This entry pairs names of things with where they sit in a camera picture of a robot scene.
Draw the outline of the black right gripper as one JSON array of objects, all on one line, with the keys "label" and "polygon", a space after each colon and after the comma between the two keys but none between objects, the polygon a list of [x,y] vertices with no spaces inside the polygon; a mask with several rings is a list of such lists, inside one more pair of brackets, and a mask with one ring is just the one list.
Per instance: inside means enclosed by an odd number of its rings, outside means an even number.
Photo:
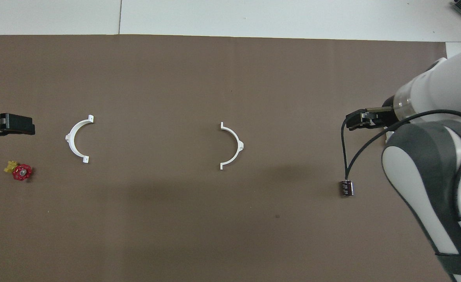
[{"label": "black right gripper", "polygon": [[348,130],[365,128],[368,124],[369,127],[389,127],[395,124],[393,107],[366,108],[366,111],[354,111],[346,116]]}]

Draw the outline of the white half pipe clamp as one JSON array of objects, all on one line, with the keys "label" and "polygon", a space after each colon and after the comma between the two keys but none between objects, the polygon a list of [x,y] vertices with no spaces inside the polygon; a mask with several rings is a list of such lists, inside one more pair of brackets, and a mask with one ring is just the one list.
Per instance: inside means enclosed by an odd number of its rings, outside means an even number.
[{"label": "white half pipe clamp", "polygon": [[236,151],[234,155],[229,160],[220,163],[220,171],[223,171],[224,167],[234,162],[238,155],[244,150],[244,143],[234,130],[225,126],[225,123],[223,121],[220,122],[220,130],[228,132],[231,136],[233,136],[233,138],[236,141]]},{"label": "white half pipe clamp", "polygon": [[92,114],[89,114],[87,119],[84,119],[84,120],[79,121],[78,123],[75,123],[75,125],[73,125],[69,133],[66,134],[65,136],[65,140],[68,143],[69,149],[71,150],[71,152],[77,157],[80,157],[82,159],[82,162],[86,164],[89,163],[90,157],[88,155],[84,155],[81,152],[79,152],[75,144],[75,137],[82,127],[88,124],[93,124],[93,123],[94,123],[94,116]]}]

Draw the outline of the red yellow valve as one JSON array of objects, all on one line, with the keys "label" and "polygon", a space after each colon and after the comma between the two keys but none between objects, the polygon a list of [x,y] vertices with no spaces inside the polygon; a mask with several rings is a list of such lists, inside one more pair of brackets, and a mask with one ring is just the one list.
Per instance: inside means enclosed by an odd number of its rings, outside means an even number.
[{"label": "red yellow valve", "polygon": [[11,174],[14,180],[24,181],[31,177],[32,167],[16,161],[8,161],[4,172]]}]

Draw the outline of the brown paper mat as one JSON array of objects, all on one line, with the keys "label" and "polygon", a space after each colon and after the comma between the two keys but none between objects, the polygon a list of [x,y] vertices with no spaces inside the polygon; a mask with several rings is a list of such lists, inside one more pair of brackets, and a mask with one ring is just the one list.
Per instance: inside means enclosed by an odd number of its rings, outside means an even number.
[{"label": "brown paper mat", "polygon": [[[0,36],[0,282],[450,282],[379,139],[343,198],[340,129],[445,43]],[[83,163],[65,140],[75,137]],[[236,132],[244,150],[220,122]],[[24,181],[8,161],[32,167]]]}]

